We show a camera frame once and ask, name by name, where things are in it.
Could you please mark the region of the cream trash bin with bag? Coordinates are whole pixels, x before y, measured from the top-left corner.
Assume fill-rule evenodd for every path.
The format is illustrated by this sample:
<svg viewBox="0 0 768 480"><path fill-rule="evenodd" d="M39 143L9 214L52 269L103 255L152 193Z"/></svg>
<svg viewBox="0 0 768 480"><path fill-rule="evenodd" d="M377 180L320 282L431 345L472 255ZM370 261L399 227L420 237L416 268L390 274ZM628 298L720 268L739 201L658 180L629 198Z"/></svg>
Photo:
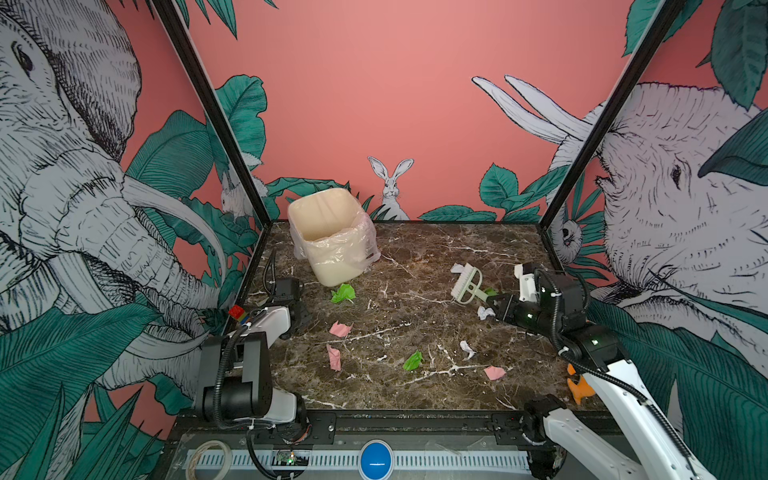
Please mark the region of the cream trash bin with bag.
<svg viewBox="0 0 768 480"><path fill-rule="evenodd" d="M288 220L294 255L309 262L325 287L358 277L381 257L371 218L343 188L297 199L288 208Z"/></svg>

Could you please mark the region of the light green hand brush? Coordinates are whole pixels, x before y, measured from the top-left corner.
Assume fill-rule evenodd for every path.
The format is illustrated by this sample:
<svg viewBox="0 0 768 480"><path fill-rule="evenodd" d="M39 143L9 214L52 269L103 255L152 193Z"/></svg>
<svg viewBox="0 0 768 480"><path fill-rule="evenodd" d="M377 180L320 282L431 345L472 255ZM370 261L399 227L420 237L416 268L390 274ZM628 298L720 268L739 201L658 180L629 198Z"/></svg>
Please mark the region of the light green hand brush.
<svg viewBox="0 0 768 480"><path fill-rule="evenodd" d="M463 264L464 270L458 276L454 286L451 289L452 299L461 305L467 305L474 299L485 302L489 297L496 296L498 292L491 288L483 288L482 272L469 263Z"/></svg>

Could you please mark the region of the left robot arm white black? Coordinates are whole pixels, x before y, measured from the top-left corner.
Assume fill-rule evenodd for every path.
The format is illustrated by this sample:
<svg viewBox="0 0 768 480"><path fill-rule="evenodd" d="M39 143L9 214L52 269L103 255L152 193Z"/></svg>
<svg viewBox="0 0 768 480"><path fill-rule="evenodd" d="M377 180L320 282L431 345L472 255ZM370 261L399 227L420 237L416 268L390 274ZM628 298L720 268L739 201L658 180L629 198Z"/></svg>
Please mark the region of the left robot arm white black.
<svg viewBox="0 0 768 480"><path fill-rule="evenodd" d="M270 348L309 324L304 284L296 277L279 277L276 253L271 252L262 286L267 294L262 304L250 311L233 306L229 316L234 329L203 342L193 410L222 430L277 428L286 436L300 436L309 428L305 402L274 385Z"/></svg>

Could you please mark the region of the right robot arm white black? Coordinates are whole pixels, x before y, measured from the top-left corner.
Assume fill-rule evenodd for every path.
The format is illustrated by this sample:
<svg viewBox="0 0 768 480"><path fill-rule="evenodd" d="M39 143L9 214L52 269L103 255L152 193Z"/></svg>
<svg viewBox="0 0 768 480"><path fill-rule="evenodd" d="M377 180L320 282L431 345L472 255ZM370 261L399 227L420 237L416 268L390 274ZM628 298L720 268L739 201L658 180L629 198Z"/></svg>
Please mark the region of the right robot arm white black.
<svg viewBox="0 0 768 480"><path fill-rule="evenodd" d="M524 439L555 444L598 479L712 478L652 398L617 336L588 319L586 282L532 263L516 265L514 275L518 294L487 302L497 319L547 339L608 408L635 455L620 452L552 395L526 404Z"/></svg>

